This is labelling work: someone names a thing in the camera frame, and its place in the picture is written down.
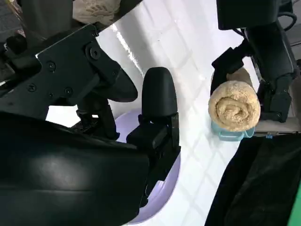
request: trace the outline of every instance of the white tile floor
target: white tile floor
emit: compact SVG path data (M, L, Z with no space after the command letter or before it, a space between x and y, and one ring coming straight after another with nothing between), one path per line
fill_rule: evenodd
M238 143L226 143L211 133L207 112L211 66L228 47L242 38L217 28L214 0L144 0L130 13L100 33L104 51L118 61L141 94L143 76L153 66L170 69L177 91L182 165L169 203L141 226L202 226L223 171ZM245 68L255 88L250 59ZM111 102L117 117L141 107L141 96L130 104ZM77 121L74 108L54 108L48 119L67 126Z

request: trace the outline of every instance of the black cloth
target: black cloth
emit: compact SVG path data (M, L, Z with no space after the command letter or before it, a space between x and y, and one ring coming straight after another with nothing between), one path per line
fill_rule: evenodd
M286 226L301 178L301 135L244 139L205 226Z

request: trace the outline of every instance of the purple plate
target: purple plate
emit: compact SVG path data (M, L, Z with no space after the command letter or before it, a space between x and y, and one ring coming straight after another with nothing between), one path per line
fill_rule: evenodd
M140 114L141 110L133 110L121 115L115 120L117 132L120 133L120 137L117 141L126 143L127 135L139 125L138 115ZM149 202L145 207L140 208L138 216L129 222L130 225L139 224L149 220L160 212L173 194L180 173L180 165L181 157L179 155L166 177L166 180L158 181L156 183L149 195Z

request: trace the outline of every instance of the screw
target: screw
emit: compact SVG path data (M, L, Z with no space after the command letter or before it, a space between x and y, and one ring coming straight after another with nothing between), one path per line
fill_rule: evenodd
M65 94L66 94L67 97L71 97L73 95L73 89L70 88L70 87L67 87L65 89Z
M54 72L55 69L56 69L56 65L55 65L55 63L52 62L52 61L47 62L47 66L48 66L48 70L49 70L50 72Z
M100 52L99 52L98 48L91 47L90 48L90 56L92 57L92 59L98 60L100 58Z
M30 84L27 88L29 92L35 92L37 90L37 86L35 84Z

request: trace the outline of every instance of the beige towel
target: beige towel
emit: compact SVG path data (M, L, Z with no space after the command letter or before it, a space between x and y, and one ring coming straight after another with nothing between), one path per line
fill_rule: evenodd
M241 68L228 74L229 81L220 85L209 100L211 119L231 132L253 128L259 121L260 103L249 73Z

